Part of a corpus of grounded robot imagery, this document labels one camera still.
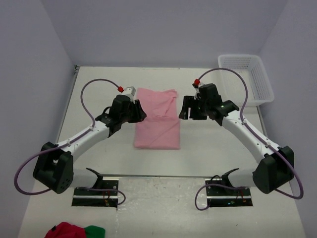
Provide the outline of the pink t shirt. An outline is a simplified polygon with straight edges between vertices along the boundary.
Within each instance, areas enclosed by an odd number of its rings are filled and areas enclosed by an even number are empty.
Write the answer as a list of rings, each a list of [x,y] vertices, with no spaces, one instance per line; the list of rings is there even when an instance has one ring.
[[[146,118],[136,124],[134,147],[139,149],[178,150],[180,148],[180,119],[177,115],[174,89],[153,91],[138,88]]]

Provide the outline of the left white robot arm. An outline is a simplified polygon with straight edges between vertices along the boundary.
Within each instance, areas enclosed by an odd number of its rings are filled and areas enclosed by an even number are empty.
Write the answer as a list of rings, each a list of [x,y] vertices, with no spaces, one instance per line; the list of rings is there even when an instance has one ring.
[[[69,187],[86,189],[92,195],[102,191],[102,175],[95,170],[74,169],[74,162],[95,144],[108,139],[124,123],[138,123],[146,118],[139,100],[117,95],[109,112],[97,116],[92,125],[60,144],[46,143],[38,156],[33,178],[57,194]]]

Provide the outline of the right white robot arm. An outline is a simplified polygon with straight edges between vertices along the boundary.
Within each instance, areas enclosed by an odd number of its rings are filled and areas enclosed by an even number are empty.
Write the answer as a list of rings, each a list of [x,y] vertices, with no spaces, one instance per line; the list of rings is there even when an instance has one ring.
[[[294,152],[288,146],[280,147],[260,133],[241,114],[232,101],[223,101],[216,86],[193,84],[194,96],[184,96],[180,119],[212,119],[230,131],[252,154],[255,169],[232,169],[222,175],[221,190],[232,195],[239,187],[257,187],[269,194],[291,181],[294,174]]]

